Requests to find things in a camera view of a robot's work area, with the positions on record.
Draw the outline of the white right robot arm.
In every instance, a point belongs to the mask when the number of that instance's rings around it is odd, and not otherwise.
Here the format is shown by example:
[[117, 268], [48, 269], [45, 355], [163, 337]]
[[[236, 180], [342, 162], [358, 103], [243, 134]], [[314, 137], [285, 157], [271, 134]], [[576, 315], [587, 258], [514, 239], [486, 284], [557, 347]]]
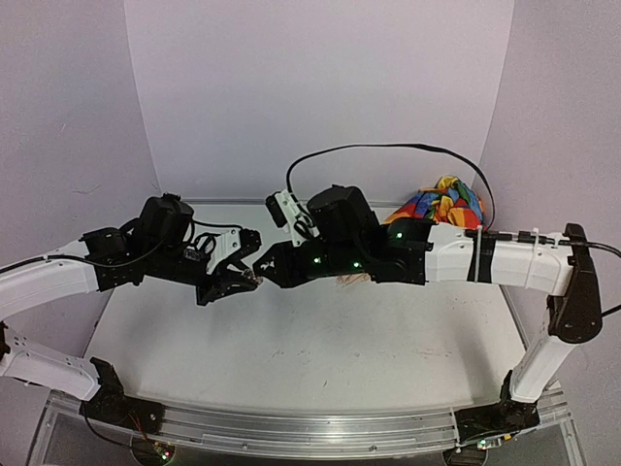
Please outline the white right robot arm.
[[583, 228], [506, 233], [402, 216], [378, 221], [356, 186], [334, 185], [302, 207], [283, 190], [266, 207], [290, 238], [253, 264], [256, 275], [287, 289], [364, 273], [375, 283], [467, 282], [546, 293], [546, 316], [508, 379], [512, 402], [533, 404], [573, 348], [603, 328], [599, 281]]

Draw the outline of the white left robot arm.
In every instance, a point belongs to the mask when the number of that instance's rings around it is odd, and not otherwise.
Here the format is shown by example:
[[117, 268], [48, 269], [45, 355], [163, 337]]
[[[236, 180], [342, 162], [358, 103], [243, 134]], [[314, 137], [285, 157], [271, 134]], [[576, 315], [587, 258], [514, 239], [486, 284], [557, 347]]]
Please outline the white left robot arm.
[[[260, 249], [259, 232], [209, 224], [196, 234], [199, 224], [179, 196], [150, 197], [141, 213], [120, 227], [85, 233], [64, 247], [2, 268], [1, 317], [64, 297], [140, 285], [146, 277], [193, 287], [199, 306], [255, 290], [259, 281], [244, 260]], [[1, 374], [91, 401], [112, 424], [131, 414], [111, 364], [31, 343], [7, 325], [1, 327]]]

